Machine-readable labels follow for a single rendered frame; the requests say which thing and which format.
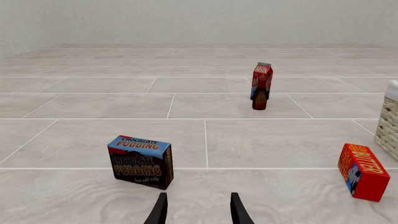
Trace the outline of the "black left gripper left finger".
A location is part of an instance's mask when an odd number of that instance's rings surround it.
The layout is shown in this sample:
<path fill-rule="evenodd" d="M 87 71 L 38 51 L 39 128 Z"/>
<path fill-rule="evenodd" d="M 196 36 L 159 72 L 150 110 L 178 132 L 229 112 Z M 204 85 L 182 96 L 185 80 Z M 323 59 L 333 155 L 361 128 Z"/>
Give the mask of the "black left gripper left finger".
<path fill-rule="evenodd" d="M 163 192 L 159 194 L 159 197 L 144 224 L 165 224 L 167 218 L 167 209 L 167 194 Z"/>

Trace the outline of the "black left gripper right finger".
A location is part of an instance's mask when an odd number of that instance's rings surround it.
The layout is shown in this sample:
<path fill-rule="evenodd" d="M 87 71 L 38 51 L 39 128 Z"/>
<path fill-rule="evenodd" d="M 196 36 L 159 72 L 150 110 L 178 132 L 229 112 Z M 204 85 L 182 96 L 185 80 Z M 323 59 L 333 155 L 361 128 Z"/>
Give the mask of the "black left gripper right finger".
<path fill-rule="evenodd" d="M 231 193 L 230 210 L 233 224 L 255 224 L 236 192 Z"/>

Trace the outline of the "dark brown sauce bottle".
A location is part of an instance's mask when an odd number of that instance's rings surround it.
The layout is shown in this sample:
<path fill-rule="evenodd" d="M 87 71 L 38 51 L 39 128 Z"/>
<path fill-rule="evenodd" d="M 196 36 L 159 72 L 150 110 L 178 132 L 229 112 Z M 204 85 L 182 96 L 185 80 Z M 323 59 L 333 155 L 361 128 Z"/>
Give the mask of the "dark brown sauce bottle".
<path fill-rule="evenodd" d="M 265 88 L 257 87 L 252 99 L 254 110 L 265 110 L 267 106 L 267 92 Z"/>

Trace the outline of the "white woven basket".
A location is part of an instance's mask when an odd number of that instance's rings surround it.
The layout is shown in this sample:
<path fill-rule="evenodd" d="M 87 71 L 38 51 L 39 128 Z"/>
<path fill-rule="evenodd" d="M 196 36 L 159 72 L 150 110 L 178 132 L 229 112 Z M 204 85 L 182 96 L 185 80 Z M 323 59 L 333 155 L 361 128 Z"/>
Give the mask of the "white woven basket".
<path fill-rule="evenodd" d="M 398 160 L 398 80 L 388 83 L 374 140 Z"/>

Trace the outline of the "chocolate pudding box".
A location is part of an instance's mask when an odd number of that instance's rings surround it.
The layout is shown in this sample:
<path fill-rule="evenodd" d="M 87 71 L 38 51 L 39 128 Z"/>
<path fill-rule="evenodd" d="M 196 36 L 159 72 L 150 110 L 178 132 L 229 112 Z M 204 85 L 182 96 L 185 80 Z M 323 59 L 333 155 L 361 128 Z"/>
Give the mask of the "chocolate pudding box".
<path fill-rule="evenodd" d="M 108 144 L 115 179 L 166 190 L 174 179 L 171 143 L 118 136 Z"/>

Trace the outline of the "red butter box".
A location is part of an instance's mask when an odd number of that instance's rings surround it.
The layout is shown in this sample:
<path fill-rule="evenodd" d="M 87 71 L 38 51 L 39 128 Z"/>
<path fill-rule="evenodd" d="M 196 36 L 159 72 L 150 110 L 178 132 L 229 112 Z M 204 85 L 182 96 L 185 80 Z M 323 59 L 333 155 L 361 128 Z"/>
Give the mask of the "red butter box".
<path fill-rule="evenodd" d="M 338 169 L 352 197 L 379 202 L 390 176 L 370 148 L 346 143 L 338 160 Z"/>

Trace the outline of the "red milk carton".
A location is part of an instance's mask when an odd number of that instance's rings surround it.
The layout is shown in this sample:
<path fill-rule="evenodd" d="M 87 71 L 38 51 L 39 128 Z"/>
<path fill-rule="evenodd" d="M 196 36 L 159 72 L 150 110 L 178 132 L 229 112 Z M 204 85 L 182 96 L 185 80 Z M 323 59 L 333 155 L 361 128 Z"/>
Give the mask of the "red milk carton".
<path fill-rule="evenodd" d="M 269 99 L 270 91 L 271 91 L 271 83 L 272 83 L 273 69 L 271 64 L 269 63 L 257 63 L 253 75 L 252 75 L 252 87 L 250 99 L 253 100 L 255 90 L 258 87 L 259 80 L 266 81 L 266 93 L 267 99 Z"/>

